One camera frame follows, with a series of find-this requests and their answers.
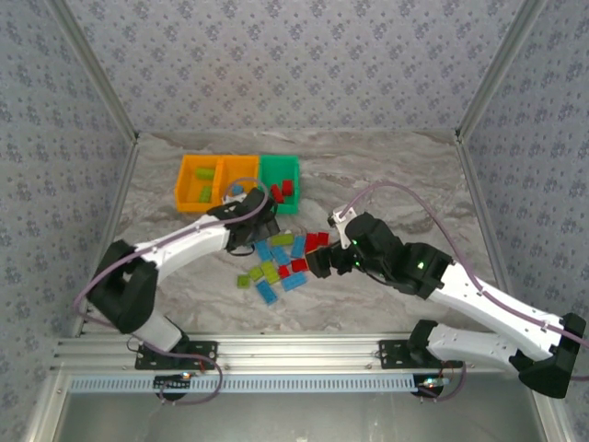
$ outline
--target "enclosure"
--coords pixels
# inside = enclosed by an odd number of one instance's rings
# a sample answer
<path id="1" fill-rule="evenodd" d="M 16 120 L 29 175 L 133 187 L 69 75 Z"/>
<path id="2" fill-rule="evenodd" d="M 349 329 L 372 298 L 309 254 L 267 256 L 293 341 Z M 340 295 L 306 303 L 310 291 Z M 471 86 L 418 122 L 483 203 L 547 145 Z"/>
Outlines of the enclosure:
<path id="1" fill-rule="evenodd" d="M 0 15 L 1 440 L 160 440 L 192 425 L 210 440 L 428 440 L 458 427 L 472 440 L 589 438 L 583 383 L 549 400 L 484 366 L 468 368 L 448 404 L 420 407 L 405 390 L 260 390 L 195 408 L 188 425 L 188 408 L 157 411 L 155 397 L 138 407 L 142 390 L 81 389 L 84 377 L 128 375 L 133 354 L 71 308 L 113 240 L 145 242 L 198 219 L 177 205 L 184 156 L 293 156 L 300 194 L 296 213 L 293 196 L 277 215 L 282 231 L 334 239 L 334 209 L 394 180 L 433 207 L 481 279 L 587 318 L 585 2 L 7 0 Z M 257 159 L 228 158 L 223 183 L 237 170 L 272 175 Z M 355 208 L 453 254 L 403 192 L 377 190 Z M 369 343 L 421 319 L 484 330 L 359 272 L 309 274 L 268 306 L 253 286 L 236 287 L 258 263 L 216 252 L 157 289 L 157 308 L 182 330 L 231 348 L 219 355 L 230 376 L 400 379 L 407 372 L 379 371 Z M 244 363 L 236 343 L 254 343 L 249 355 L 265 362 Z M 277 351 L 284 343 L 293 354 Z M 583 349 L 575 374 L 585 370 Z M 245 406 L 233 426 L 214 420 Z M 421 425 L 429 413 L 444 426 Z M 346 425 L 330 433 L 338 416 Z"/>

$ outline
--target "orange tray compartment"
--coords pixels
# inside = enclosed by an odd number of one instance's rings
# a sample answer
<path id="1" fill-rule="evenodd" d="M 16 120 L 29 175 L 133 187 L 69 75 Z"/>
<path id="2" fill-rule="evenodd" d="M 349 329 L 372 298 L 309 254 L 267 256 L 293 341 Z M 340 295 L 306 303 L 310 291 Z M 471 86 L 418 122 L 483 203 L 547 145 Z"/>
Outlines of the orange tray compartment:
<path id="1" fill-rule="evenodd" d="M 223 194 L 229 183 L 237 178 L 258 177 L 260 157 L 243 155 L 185 155 L 176 180 L 176 208 L 183 213 L 204 213 L 223 203 Z M 196 169 L 214 169 L 213 180 L 200 180 Z M 239 183 L 246 192 L 256 184 L 253 181 Z M 211 186 L 209 203 L 199 203 L 202 187 Z"/>

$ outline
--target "black mount bracket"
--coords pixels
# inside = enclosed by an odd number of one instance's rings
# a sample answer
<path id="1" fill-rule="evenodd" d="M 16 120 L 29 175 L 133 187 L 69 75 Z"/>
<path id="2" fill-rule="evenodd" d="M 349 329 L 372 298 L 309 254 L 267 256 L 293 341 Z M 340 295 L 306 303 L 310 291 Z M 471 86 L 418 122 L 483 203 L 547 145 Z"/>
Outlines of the black mount bracket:
<path id="1" fill-rule="evenodd" d="M 201 355 L 206 356 L 214 361 L 217 360 L 219 343 L 216 341 L 188 341 L 179 343 L 174 347 L 172 353 Z M 141 345 L 137 350 L 135 359 L 136 370 L 214 370 L 211 363 L 188 359 L 184 357 L 163 356 L 154 352 L 148 347 Z"/>
<path id="2" fill-rule="evenodd" d="M 378 359 L 380 360 L 380 367 L 383 370 L 392 370 L 395 368 L 414 369 L 426 368 L 433 370 L 441 370 L 443 367 L 442 361 L 434 357 L 428 357 L 422 361 L 417 361 L 411 356 L 411 351 L 408 346 L 408 340 L 383 340 L 378 342 Z M 446 361 L 452 368 L 461 368 L 462 361 Z"/>

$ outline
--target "blue led strip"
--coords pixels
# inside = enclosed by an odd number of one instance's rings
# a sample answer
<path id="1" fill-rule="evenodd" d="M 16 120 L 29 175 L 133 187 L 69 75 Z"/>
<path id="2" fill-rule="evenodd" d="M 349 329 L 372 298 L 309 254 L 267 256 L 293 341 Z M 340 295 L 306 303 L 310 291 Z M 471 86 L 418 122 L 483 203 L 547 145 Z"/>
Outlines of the blue led strip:
<path id="1" fill-rule="evenodd" d="M 153 376 L 74 376 L 71 393 L 153 393 Z M 169 392 L 212 392 L 218 377 L 191 380 L 189 389 Z M 226 375 L 223 393 L 354 393 L 417 391 L 412 374 L 370 375 Z"/>

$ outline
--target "red block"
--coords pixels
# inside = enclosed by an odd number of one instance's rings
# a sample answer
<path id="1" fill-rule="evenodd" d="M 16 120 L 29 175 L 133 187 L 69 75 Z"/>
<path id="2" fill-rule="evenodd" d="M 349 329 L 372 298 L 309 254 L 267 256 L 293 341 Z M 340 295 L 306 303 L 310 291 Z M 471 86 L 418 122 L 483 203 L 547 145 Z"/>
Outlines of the red block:
<path id="1" fill-rule="evenodd" d="M 284 196 L 293 196 L 293 181 L 292 180 L 283 180 L 283 195 Z"/>
<path id="2" fill-rule="evenodd" d="M 305 240 L 305 254 L 319 247 L 317 233 L 307 233 Z"/>
<path id="3" fill-rule="evenodd" d="M 329 232 L 317 233 L 317 240 L 319 246 L 327 247 L 329 245 Z"/>
<path id="4" fill-rule="evenodd" d="M 301 259 L 301 260 L 292 260 L 291 261 L 291 267 L 293 268 L 293 272 L 297 273 L 297 272 L 306 272 L 307 270 L 309 270 L 309 266 L 306 265 L 306 260 Z"/>
<path id="5" fill-rule="evenodd" d="M 272 194 L 272 197 L 274 198 L 274 201 L 278 204 L 284 204 L 284 197 L 280 192 L 280 189 L 278 188 L 278 186 L 276 184 L 273 184 L 270 187 L 270 193 Z"/>
<path id="6" fill-rule="evenodd" d="M 288 267 L 286 265 L 281 265 L 278 267 L 278 274 L 280 275 L 280 279 L 284 279 L 290 276 L 291 273 L 288 271 Z"/>

